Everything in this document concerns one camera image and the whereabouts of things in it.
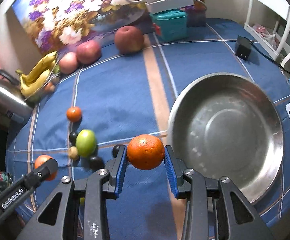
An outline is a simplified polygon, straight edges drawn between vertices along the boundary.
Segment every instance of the banana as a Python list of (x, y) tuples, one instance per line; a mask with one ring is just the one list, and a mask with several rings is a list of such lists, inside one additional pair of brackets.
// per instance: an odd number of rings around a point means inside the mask
[(16, 70), (16, 73), (21, 76), (25, 85), (29, 86), (36, 82), (36, 80), (40, 77), (40, 75), (46, 71), (47, 69), (52, 69), (54, 66), (54, 62), (56, 60), (57, 52), (51, 52), (43, 57), (36, 66), (32, 69), (32, 71), (25, 75), (21, 70)]
[(24, 82), (24, 77), (21, 75), (20, 80), (21, 80), (21, 93), (22, 93), (22, 95), (25, 98), (27, 98), (27, 97), (31, 96), (36, 90), (40, 89), (44, 85), (50, 72), (51, 71), (49, 69), (45, 70), (39, 76), (39, 78), (37, 78), (37, 80), (29, 86), (26, 85), (26, 83)]

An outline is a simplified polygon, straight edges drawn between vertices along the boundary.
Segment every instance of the orange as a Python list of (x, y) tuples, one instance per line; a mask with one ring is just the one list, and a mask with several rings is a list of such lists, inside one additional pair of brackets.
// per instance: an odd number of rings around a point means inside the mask
[(66, 116), (71, 122), (78, 122), (82, 118), (82, 110), (78, 106), (72, 106), (67, 109)]
[[(35, 163), (34, 163), (34, 168), (37, 169), (40, 165), (42, 165), (44, 162), (46, 162), (47, 160), (52, 159), (52, 157), (50, 157), (49, 155), (40, 155), (38, 156), (38, 158), (36, 159)], [(55, 171), (53, 174), (51, 174), (46, 180), (53, 180), (55, 179), (57, 174), (57, 171)]]
[(153, 135), (139, 135), (133, 138), (127, 146), (128, 161), (140, 170), (156, 168), (164, 157), (164, 145), (159, 138)]

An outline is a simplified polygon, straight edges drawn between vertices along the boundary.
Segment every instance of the stainless steel bowl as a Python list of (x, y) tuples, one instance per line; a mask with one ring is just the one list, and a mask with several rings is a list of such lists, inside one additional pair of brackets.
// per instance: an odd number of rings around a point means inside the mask
[(205, 177), (230, 177), (255, 204), (274, 182), (283, 158), (283, 131), (272, 101), (231, 73), (203, 76), (175, 101), (168, 143), (177, 158)]

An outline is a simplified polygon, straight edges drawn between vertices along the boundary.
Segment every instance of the blue gripper pad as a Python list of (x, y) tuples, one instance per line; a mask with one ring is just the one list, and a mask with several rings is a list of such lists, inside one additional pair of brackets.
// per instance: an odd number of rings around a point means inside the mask
[(166, 147), (165, 147), (164, 164), (165, 164), (169, 186), (171, 187), (171, 192), (174, 194), (174, 197), (176, 198), (178, 196), (177, 177), (176, 177), (176, 173), (174, 171), (174, 167), (173, 167), (171, 158), (168, 154)]
[(125, 172), (126, 172), (126, 167), (127, 167), (127, 147), (125, 147), (121, 163), (119, 164), (117, 176), (116, 176), (116, 187), (115, 187), (115, 195), (116, 197), (119, 196), (119, 194), (122, 193), (122, 188), (123, 188), (123, 183), (124, 183), (124, 177), (125, 177)]

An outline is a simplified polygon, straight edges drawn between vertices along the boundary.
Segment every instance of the thermos handle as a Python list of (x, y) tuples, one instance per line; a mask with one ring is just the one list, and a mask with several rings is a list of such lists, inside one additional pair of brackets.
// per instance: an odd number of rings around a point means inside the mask
[(7, 73), (5, 70), (0, 69), (0, 75), (7, 78), (8, 81), (13, 84), (14, 86), (18, 86), (20, 84), (20, 82), (14, 78), (13, 76), (11, 76), (9, 73)]

